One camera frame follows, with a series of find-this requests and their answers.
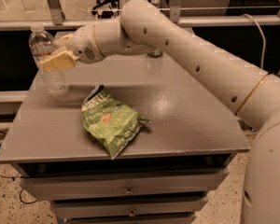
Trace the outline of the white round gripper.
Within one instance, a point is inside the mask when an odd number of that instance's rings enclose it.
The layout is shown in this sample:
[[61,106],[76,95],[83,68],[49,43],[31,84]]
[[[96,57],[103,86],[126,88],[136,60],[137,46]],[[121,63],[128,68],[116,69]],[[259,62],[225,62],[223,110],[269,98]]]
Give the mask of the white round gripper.
[[73,34],[56,38],[58,47],[69,44],[71,50],[63,50],[40,61],[40,66],[47,72],[74,68],[77,60],[82,63],[98,63],[105,56],[98,49],[94,38],[94,26],[86,25],[78,28]]

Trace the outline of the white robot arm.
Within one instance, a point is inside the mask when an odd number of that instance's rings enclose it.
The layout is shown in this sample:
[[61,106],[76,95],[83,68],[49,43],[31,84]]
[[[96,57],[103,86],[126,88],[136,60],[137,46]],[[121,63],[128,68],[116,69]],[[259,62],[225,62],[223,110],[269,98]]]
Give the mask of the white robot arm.
[[244,224],[280,224],[280,77],[178,27],[145,0],[130,0],[117,18],[62,37],[41,66],[54,71],[152,49],[166,52],[257,130],[245,171],[241,219]]

